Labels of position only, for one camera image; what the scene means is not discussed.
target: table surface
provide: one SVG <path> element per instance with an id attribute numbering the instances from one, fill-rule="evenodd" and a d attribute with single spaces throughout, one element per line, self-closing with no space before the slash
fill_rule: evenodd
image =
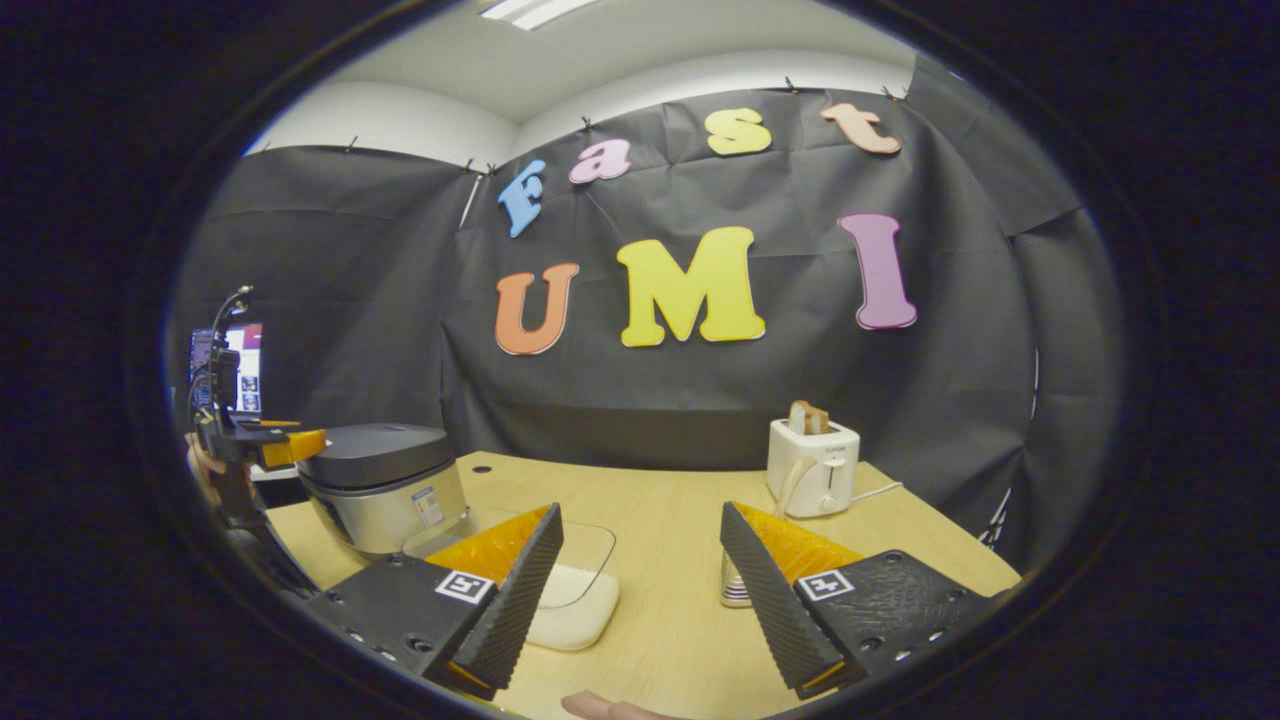
<path id="1" fill-rule="evenodd" d="M 617 536 L 604 573 L 618 579 L 621 594 L 600 639 L 577 652 L 526 644 L 497 705 L 538 720 L 570 717 L 561 697 L 581 689 L 700 720 L 762 717 L 800 705 L 782 683 L 755 614 L 719 603 L 721 506 L 733 500 L 772 510 L 763 470 L 620 470 L 490 452 L 460 459 L 458 469 L 472 506 L 525 511 L 559 502 L 566 521 Z M 856 493 L 892 483 L 867 462 L 859 462 L 855 482 Z M 310 503 L 269 514 L 321 587 L 367 564 L 324 530 Z M 995 552 L 905 487 L 838 515 L 792 521 L 864 556 L 905 551 L 984 596 L 1019 582 Z"/>

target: orange letter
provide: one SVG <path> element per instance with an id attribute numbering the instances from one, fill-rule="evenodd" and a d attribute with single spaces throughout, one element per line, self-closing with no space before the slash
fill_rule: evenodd
<path id="1" fill-rule="evenodd" d="M 876 113 L 863 113 L 849 102 L 841 102 L 826 110 L 819 110 L 818 114 L 828 120 L 836 120 L 836 124 L 845 132 L 849 142 L 868 152 L 892 155 L 902 147 L 902 143 L 897 138 L 876 135 L 876 131 L 872 129 L 872 123 L 879 122 L 879 115 Z"/>
<path id="2" fill-rule="evenodd" d="M 568 313 L 568 282 L 577 274 L 576 263 L 552 265 L 543 273 L 547 281 L 547 314 L 543 325 L 536 331 L 526 331 L 521 319 L 525 315 L 525 291 L 534 283 L 532 273 L 516 273 L 498 281 L 498 319 L 493 336 L 498 347 L 511 355 L 538 355 L 556 345 L 564 332 L 564 315 Z"/>

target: monitor screen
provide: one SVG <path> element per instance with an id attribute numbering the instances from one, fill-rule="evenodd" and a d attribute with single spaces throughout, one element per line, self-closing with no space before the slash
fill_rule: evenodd
<path id="1" fill-rule="evenodd" d="M 189 380 L 195 382 L 196 370 L 209 361 L 209 348 L 214 331 L 202 329 L 191 333 Z M 241 354 L 239 372 L 236 375 L 237 414 L 260 415 L 262 413 L 262 387 L 259 366 L 262 348 L 262 324 L 232 325 L 227 329 L 227 347 Z M 193 391 L 193 402 L 209 404 L 209 383 L 201 382 Z"/>

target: black fabric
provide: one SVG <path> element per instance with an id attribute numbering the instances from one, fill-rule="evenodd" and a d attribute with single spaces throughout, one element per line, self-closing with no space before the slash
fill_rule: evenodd
<path id="1" fill-rule="evenodd" d="M 184 333 L 230 288 L 257 284 L 266 415 L 443 425 L 460 454 L 612 466 L 763 468 L 768 420 L 804 398 L 861 434 L 864 460 L 974 534 L 1014 487 L 1001 552 L 1043 557 L 1089 497 L 1108 441 L 1115 278 L 1070 186 L 1011 120 L 923 60 L 910 90 L 909 102 L 820 90 L 667 102 L 549 142 L 495 177 L 358 149 L 247 156 L 195 240 L 172 351 L 183 356 Z M 819 115 L 844 101 L 877 113 L 902 150 L 850 143 Z M 731 108 L 763 115 L 767 150 L 708 146 L 704 118 Z M 577 155 L 608 138 L 631 142 L 630 170 L 570 183 Z M 534 159 L 547 163 L 541 214 L 511 238 L 497 197 Z M 858 325 L 858 254 L 837 225 L 849 213 L 899 220 L 914 325 Z M 657 347 L 623 346 L 617 251 L 657 238 L 687 269 L 703 234 L 730 225 L 754 233 L 765 334 L 709 342 L 695 324 L 685 342 L 668 332 Z M 538 278 L 524 309 L 536 328 L 540 275 L 561 263 L 581 268 L 563 334 L 543 354 L 508 355 L 494 338 L 497 282 Z"/>

